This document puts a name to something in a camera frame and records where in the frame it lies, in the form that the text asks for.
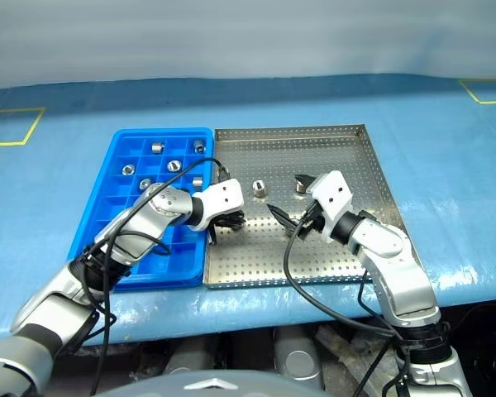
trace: blue plastic tray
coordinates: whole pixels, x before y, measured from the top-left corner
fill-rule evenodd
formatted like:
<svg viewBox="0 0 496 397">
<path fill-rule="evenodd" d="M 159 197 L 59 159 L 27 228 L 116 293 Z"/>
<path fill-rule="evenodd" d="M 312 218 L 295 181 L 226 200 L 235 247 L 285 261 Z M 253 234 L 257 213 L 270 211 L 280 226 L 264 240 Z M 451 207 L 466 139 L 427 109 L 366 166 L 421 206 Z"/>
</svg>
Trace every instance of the blue plastic tray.
<svg viewBox="0 0 496 397">
<path fill-rule="evenodd" d="M 202 139 L 204 154 L 196 154 L 195 139 Z M 154 154 L 153 142 L 162 142 L 162 154 Z M 93 242 L 94 237 L 120 211 L 134 204 L 142 193 L 138 185 L 144 178 L 165 182 L 175 176 L 167 170 L 171 160 L 182 161 L 186 168 L 194 161 L 213 156 L 213 132 L 209 128 L 146 128 L 120 130 L 112 138 L 107 155 L 84 209 L 78 231 L 68 258 L 73 259 Z M 134 175 L 123 175 L 124 165 L 136 167 Z M 194 193 L 193 177 L 203 177 L 203 189 L 212 180 L 212 162 L 195 167 L 173 184 L 176 188 Z M 186 226 L 168 227 L 162 241 L 170 246 L 170 256 L 149 254 L 132 268 L 131 275 L 123 278 L 116 289 L 159 289 L 193 286 L 202 283 L 206 232 L 193 232 Z"/>
</svg>

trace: yellow tape marking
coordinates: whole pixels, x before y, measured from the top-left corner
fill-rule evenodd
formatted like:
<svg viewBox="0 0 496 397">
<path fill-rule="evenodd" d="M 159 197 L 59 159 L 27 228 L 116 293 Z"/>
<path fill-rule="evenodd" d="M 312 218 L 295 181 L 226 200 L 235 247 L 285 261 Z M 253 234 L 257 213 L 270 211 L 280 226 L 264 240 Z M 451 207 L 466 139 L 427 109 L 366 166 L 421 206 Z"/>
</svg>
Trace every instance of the yellow tape marking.
<svg viewBox="0 0 496 397">
<path fill-rule="evenodd" d="M 0 109 L 0 113 L 11 113 L 11 112 L 38 112 L 35 121 L 31 124 L 30 128 L 27 130 L 24 139 L 21 141 L 8 141 L 8 142 L 0 142 L 0 146 L 24 146 L 31 138 L 31 134 L 35 130 L 36 126 L 39 124 L 39 121 L 42 119 L 46 108 L 18 108 L 18 109 Z"/>
<path fill-rule="evenodd" d="M 496 105 L 496 101 L 482 101 L 477 95 L 465 84 L 469 81 L 496 81 L 496 79 L 460 79 L 460 84 L 463 86 L 465 91 L 474 99 L 479 105 Z"/>
</svg>

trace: metal perforated tray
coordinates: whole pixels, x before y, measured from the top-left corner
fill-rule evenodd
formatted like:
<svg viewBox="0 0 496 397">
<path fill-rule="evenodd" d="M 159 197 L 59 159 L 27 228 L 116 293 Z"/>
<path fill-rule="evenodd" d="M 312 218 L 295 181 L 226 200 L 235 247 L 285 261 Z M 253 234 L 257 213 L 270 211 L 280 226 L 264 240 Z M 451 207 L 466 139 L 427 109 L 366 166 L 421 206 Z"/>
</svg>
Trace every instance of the metal perforated tray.
<svg viewBox="0 0 496 397">
<path fill-rule="evenodd" d="M 295 193 L 294 174 L 340 170 L 356 213 L 365 209 L 405 231 L 364 125 L 219 129 L 215 152 L 241 183 L 246 225 L 239 232 L 217 229 L 218 244 L 207 249 L 203 280 L 211 288 L 286 284 L 283 254 L 289 238 L 266 204 L 299 217 L 308 198 Z M 253 195 L 257 179 L 268 185 L 266 198 Z M 357 281 L 363 273 L 345 247 L 326 244 L 315 232 L 295 243 L 290 268 L 303 283 Z"/>
</svg>

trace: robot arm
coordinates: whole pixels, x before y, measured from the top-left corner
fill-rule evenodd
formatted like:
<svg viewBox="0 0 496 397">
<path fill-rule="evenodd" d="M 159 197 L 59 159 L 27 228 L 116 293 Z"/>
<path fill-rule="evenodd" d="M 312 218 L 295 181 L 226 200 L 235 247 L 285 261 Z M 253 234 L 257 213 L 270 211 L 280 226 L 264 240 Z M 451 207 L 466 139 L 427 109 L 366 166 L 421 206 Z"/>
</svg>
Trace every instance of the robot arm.
<svg viewBox="0 0 496 397">
<path fill-rule="evenodd" d="M 174 224 L 202 231 L 215 217 L 233 213 L 244 204 L 236 179 L 214 184 L 193 196 L 170 186 L 156 194 L 159 185 L 152 184 L 136 200 L 133 208 L 147 203 L 116 237 L 108 258 L 110 288 L 155 247 L 150 238 L 139 234 L 159 240 Z M 98 312 L 84 286 L 97 303 L 103 301 L 107 238 L 133 208 L 118 214 L 85 253 L 67 263 L 18 312 L 11 327 L 13 335 L 0 340 L 0 396 L 40 393 L 50 378 L 55 357 L 78 348 L 90 333 Z"/>
<path fill-rule="evenodd" d="M 313 202 L 310 230 L 327 242 L 346 245 L 370 273 L 384 319 L 404 340 L 410 354 L 408 379 L 400 395 L 471 397 L 459 357 L 440 325 L 441 313 L 430 280 L 413 259 L 412 244 L 400 229 L 384 225 L 368 213 L 352 212 L 352 193 L 340 171 L 320 175 L 307 188 Z M 295 225 L 283 211 L 270 211 L 289 230 Z M 404 359 L 397 356 L 399 367 Z"/>
</svg>

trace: stainless steel tray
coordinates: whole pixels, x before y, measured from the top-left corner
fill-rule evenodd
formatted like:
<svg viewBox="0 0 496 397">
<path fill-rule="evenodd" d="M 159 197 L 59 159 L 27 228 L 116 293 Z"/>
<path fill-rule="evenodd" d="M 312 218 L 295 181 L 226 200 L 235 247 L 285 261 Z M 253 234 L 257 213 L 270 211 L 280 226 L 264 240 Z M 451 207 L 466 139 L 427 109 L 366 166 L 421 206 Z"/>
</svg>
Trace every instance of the stainless steel tray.
<svg viewBox="0 0 496 397">
<path fill-rule="evenodd" d="M 405 230 L 364 125 L 216 130 L 215 154 L 241 183 L 246 225 L 239 232 L 217 229 L 218 244 L 208 247 L 204 271 L 210 288 L 286 284 L 289 238 L 266 204 L 292 218 L 300 215 L 308 199 L 295 193 L 294 174 L 340 170 L 354 194 L 355 212 L 365 209 Z M 257 179 L 268 185 L 266 198 L 252 193 Z M 303 283 L 357 281 L 363 273 L 343 246 L 326 244 L 315 232 L 294 244 L 290 268 Z"/>
</svg>

